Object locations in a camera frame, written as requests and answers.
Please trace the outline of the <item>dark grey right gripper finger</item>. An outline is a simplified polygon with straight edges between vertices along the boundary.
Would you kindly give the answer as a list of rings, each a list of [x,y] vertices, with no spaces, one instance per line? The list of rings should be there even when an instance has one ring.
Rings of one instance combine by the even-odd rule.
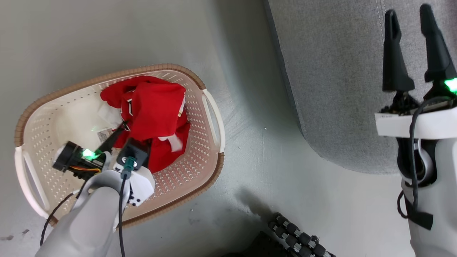
[[[395,10],[384,15],[384,43],[382,64],[382,91],[408,92],[415,89],[409,77],[400,47],[401,30]]]
[[[421,33],[426,40],[427,70],[425,82],[445,81],[456,78],[456,69],[452,62],[443,34],[437,26],[431,5],[420,6]]]

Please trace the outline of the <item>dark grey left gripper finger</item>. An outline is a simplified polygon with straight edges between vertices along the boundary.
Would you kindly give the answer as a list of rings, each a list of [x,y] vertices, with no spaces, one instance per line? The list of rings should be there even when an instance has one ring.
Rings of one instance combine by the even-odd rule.
[[[119,136],[124,132],[127,127],[127,122],[122,122],[119,127],[115,130],[112,130],[112,133],[109,137],[96,149],[96,153],[109,152],[112,153],[112,149],[117,142]]]

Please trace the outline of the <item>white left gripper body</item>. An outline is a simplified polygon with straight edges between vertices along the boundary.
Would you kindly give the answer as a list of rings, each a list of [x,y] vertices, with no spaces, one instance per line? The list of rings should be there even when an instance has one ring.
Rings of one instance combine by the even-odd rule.
[[[155,180],[151,172],[143,166],[149,153],[145,146],[137,141],[127,141],[117,153],[96,153],[68,141],[56,154],[52,167],[63,173],[72,172],[74,177],[88,182],[103,171],[113,170],[121,177],[129,159],[134,159],[131,171],[127,174],[126,185],[130,185],[128,203],[139,206],[155,193]]]

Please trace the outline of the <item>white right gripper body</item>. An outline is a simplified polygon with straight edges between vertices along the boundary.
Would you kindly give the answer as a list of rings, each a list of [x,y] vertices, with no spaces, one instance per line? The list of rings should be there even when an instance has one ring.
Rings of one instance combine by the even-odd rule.
[[[391,106],[375,113],[377,133],[384,137],[455,138],[457,125],[456,80],[434,83],[429,102],[421,103],[408,93],[398,93]]]

